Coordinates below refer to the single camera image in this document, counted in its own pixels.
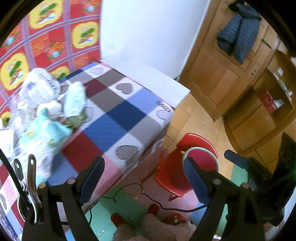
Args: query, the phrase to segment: red stool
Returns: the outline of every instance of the red stool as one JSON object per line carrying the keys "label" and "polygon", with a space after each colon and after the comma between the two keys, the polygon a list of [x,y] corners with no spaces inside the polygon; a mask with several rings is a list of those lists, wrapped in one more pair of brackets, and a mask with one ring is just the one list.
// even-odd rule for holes
{"label": "red stool", "polygon": [[154,181],[173,195],[169,198],[169,202],[178,197],[183,197],[185,193],[192,190],[183,172],[182,152],[185,151],[189,151],[186,155],[191,156],[201,169],[218,170],[218,154],[213,145],[199,135],[187,133],[177,144],[176,149],[162,159],[159,165],[141,183],[144,183],[156,173]]}
{"label": "red stool", "polygon": [[186,223],[187,220],[181,214],[173,213],[173,214],[165,217],[162,222],[165,224],[177,226],[178,224]]}

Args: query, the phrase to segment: blue jacket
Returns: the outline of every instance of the blue jacket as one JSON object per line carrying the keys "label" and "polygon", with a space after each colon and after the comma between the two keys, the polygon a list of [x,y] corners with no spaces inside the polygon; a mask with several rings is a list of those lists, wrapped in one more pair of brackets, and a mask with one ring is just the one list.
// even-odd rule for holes
{"label": "blue jacket", "polygon": [[256,40],[261,16],[251,6],[237,4],[239,12],[217,35],[220,49],[242,64]]}

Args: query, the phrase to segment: wooden door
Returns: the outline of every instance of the wooden door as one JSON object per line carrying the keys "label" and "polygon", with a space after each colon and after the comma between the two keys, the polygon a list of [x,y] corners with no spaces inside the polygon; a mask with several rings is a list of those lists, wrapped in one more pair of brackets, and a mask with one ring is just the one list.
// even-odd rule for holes
{"label": "wooden door", "polygon": [[220,1],[192,67],[186,69],[185,66],[180,78],[180,82],[191,90],[191,94],[213,120],[229,110],[248,90],[248,86],[266,61],[271,49],[262,39],[273,49],[277,47],[276,33],[263,19],[257,40],[242,65],[222,51],[217,45],[216,36],[235,14],[228,8],[227,3],[228,0]]}

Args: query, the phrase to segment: blue gripper pad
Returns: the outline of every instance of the blue gripper pad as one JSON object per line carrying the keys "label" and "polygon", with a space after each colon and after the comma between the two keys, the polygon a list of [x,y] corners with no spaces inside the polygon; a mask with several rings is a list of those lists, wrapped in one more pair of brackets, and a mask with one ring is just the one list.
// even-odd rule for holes
{"label": "blue gripper pad", "polygon": [[186,158],[183,162],[183,170],[198,198],[198,201],[206,206],[209,205],[210,199],[207,195],[208,189],[188,158]]}
{"label": "blue gripper pad", "polygon": [[242,169],[248,169],[249,168],[249,164],[247,162],[246,158],[241,157],[240,155],[234,153],[231,150],[226,150],[224,152],[224,157],[231,161],[233,164],[239,166]]}
{"label": "blue gripper pad", "polygon": [[93,194],[105,169],[105,160],[102,157],[96,157],[88,169],[84,169],[77,177],[76,190],[81,197],[79,202],[81,206],[88,202]]}

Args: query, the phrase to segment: metal clip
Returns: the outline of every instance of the metal clip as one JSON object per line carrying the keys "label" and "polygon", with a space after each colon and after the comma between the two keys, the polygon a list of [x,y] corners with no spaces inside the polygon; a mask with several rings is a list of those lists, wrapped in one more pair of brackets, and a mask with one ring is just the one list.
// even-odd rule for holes
{"label": "metal clip", "polygon": [[32,154],[30,154],[28,157],[27,188],[28,197],[33,205],[35,212],[34,223],[37,223],[39,215],[41,214],[42,203],[39,199],[36,188],[36,158]]}
{"label": "metal clip", "polygon": [[24,179],[24,174],[22,172],[22,165],[18,159],[14,159],[13,165],[15,168],[15,174],[19,181],[22,181]]}

